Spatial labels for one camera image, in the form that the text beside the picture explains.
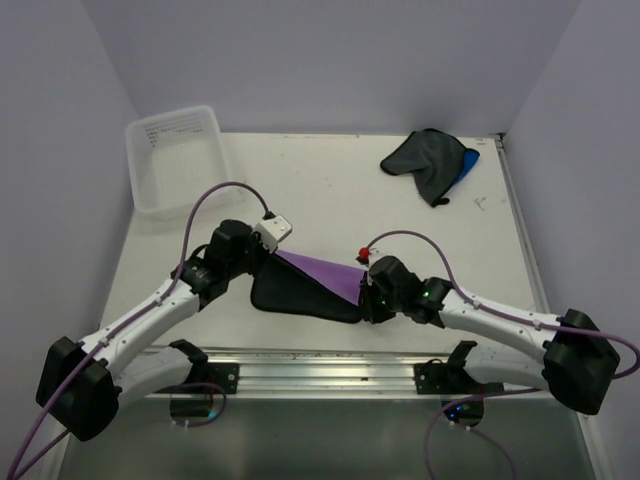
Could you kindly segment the purple towel black trim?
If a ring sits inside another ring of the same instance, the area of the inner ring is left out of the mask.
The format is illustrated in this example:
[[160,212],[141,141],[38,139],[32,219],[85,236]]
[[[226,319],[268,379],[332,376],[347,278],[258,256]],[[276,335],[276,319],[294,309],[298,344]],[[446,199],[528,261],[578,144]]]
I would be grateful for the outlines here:
[[357,267],[278,251],[254,277],[250,300],[264,312],[355,324],[363,276]]

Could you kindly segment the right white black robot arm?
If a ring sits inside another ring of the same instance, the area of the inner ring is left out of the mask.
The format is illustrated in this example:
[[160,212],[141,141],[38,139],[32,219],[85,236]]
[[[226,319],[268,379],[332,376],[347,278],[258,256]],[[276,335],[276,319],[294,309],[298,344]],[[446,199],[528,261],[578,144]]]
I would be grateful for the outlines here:
[[468,392],[504,383],[549,392],[582,414],[600,411],[620,356],[591,318],[574,309],[561,316],[526,312],[425,280],[394,256],[371,259],[360,290],[365,319],[381,323],[403,314],[421,325],[469,332],[494,347],[462,342],[450,355],[445,379]]

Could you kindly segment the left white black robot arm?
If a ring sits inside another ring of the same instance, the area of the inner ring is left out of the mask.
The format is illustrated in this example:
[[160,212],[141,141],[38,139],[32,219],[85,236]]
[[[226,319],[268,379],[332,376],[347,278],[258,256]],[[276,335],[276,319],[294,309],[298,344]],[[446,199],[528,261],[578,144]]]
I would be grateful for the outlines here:
[[49,349],[36,401],[77,439],[87,441],[130,404],[180,386],[201,390],[208,379],[206,357],[179,340],[153,355],[143,352],[159,337],[223,295],[235,278],[256,275],[292,232],[282,216],[255,226],[225,220],[208,243],[197,247],[156,291],[111,325]]

